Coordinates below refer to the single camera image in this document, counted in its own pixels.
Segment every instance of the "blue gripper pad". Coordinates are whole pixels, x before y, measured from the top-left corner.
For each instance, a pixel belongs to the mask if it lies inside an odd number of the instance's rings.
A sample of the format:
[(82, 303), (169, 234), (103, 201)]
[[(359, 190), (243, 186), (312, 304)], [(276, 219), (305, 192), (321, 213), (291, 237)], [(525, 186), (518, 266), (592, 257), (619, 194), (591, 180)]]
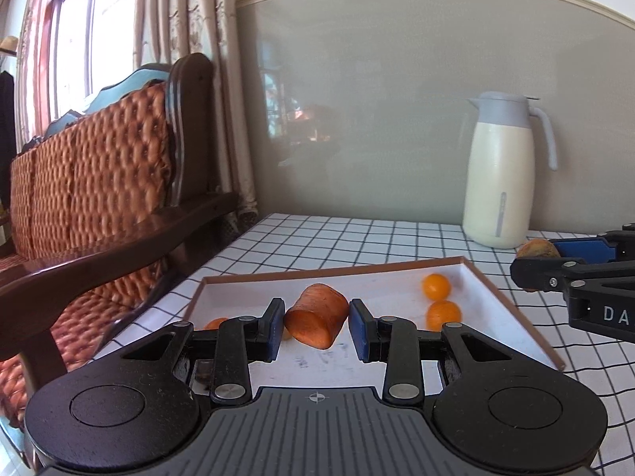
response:
[(581, 257), (589, 265), (615, 261), (615, 248), (601, 238), (593, 240), (567, 240), (553, 242), (562, 257)]
[(278, 350), (280, 349), (280, 342), (282, 342), (282, 333), (285, 330), (284, 324), (285, 318), (285, 305), (279, 305), (271, 320), (271, 327), (269, 328), (269, 337), (267, 339), (267, 358), (274, 361), (277, 357)]
[(370, 347), (366, 338), (366, 322), (360, 311), (353, 304), (350, 305), (348, 312), (348, 330), (350, 330), (350, 336), (353, 338), (358, 358), (368, 363)]

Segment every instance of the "wooden armrest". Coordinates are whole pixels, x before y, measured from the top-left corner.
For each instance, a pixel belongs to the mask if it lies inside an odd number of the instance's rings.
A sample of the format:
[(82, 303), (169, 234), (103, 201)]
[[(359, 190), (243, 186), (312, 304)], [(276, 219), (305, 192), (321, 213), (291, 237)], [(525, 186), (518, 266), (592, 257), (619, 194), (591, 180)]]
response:
[(89, 249), (34, 259), (0, 272), (0, 360), (55, 324), (90, 289), (161, 259), (192, 232), (236, 208), (237, 195), (206, 195), (166, 207)]

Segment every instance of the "curtain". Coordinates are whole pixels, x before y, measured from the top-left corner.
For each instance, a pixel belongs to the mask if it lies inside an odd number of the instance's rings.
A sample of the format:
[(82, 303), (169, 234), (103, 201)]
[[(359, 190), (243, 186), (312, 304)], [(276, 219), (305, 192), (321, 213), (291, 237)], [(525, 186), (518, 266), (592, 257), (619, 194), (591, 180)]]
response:
[(51, 121), (48, 106), (48, 60), (53, 6), (50, 0), (27, 0), (15, 80), (15, 120), (18, 149), (42, 135)]
[[(6, 17), (9, 14), (9, 3), (11, 0), (0, 0), (0, 40), (6, 36)], [(4, 62), (7, 59), (6, 55), (0, 54), (0, 72), (4, 66)]]
[(235, 0), (137, 0), (135, 68), (172, 64), (202, 52), (214, 64), (214, 110), (218, 179), (223, 192), (239, 194), (227, 224), (233, 237), (257, 220), (255, 189), (242, 99)]

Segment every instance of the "hat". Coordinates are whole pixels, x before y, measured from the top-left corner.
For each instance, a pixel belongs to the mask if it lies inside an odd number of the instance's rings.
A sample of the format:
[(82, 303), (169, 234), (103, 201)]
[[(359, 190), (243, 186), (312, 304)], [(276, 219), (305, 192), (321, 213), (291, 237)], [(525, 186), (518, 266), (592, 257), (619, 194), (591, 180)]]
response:
[(8, 35), (2, 42), (0, 42), (0, 53), (16, 56), (16, 51), (18, 49), (18, 38), (12, 35)]

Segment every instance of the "white thermos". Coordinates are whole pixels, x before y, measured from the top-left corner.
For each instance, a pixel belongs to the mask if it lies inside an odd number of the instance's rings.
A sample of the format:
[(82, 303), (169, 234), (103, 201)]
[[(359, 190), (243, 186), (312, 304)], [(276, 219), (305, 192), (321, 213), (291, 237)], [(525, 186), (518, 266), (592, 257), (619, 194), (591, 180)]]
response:
[(527, 98), (487, 91), (469, 99), (479, 110), (468, 166), (463, 215), (466, 235), (488, 247), (512, 249), (526, 241), (535, 184), (529, 116), (541, 119), (548, 164), (558, 169), (556, 142), (547, 115)]

